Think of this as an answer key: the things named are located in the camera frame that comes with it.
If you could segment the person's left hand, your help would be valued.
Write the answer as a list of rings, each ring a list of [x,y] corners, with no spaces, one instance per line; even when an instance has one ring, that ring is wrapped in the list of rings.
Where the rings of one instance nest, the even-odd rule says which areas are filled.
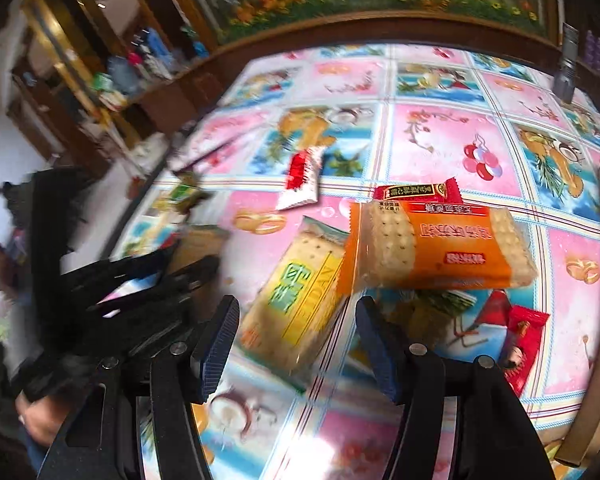
[[[16,399],[16,410],[24,429],[37,444],[52,445],[58,431],[72,409],[65,393],[54,393],[37,401],[29,401],[24,393]]]

